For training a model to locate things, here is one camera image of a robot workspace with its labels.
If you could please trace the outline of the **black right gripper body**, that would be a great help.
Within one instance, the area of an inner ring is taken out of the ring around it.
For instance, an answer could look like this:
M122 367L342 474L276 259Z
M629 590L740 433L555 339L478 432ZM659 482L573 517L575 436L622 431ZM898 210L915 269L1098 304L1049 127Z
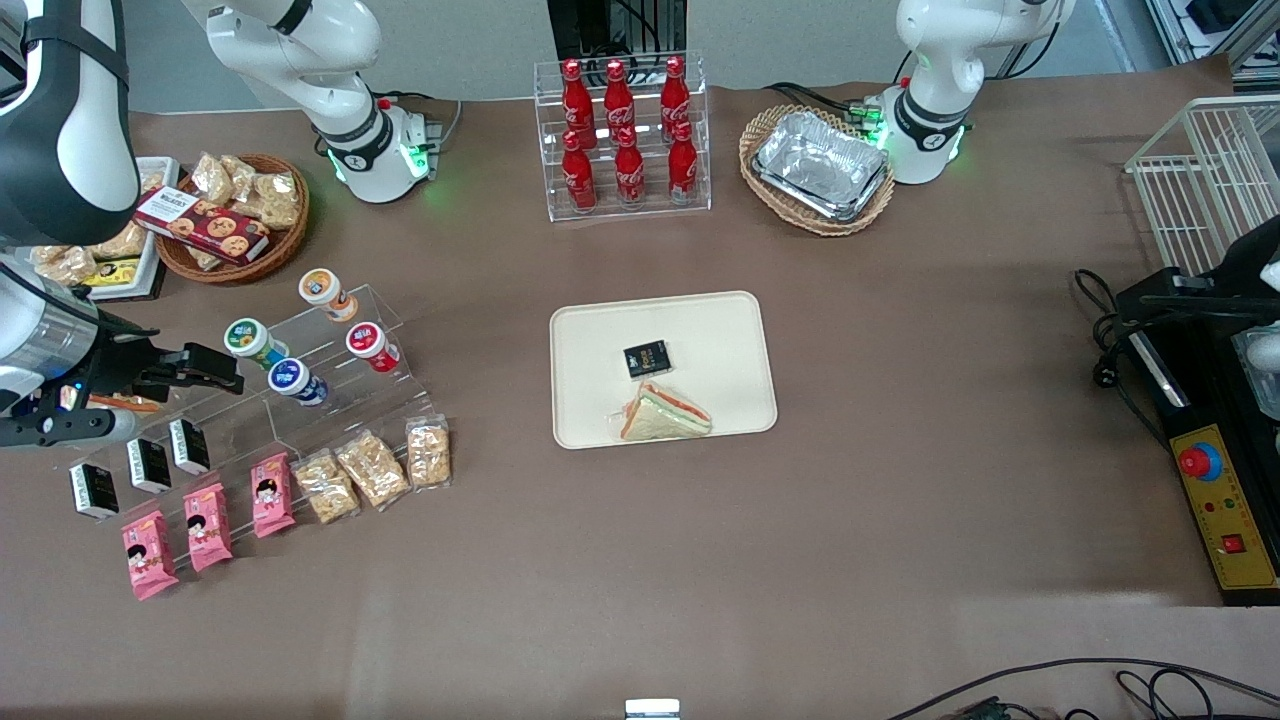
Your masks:
M120 318L105 318L96 329L90 354L60 379L60 409L86 407L92 395L160 404L163 388L145 379L161 355L151 341L157 332Z

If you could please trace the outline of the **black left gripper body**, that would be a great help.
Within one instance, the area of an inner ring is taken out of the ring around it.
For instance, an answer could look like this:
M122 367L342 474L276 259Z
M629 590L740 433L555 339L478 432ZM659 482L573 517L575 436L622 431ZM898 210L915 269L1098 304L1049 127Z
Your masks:
M1244 233L1204 277L1210 295L1277 300L1279 215Z

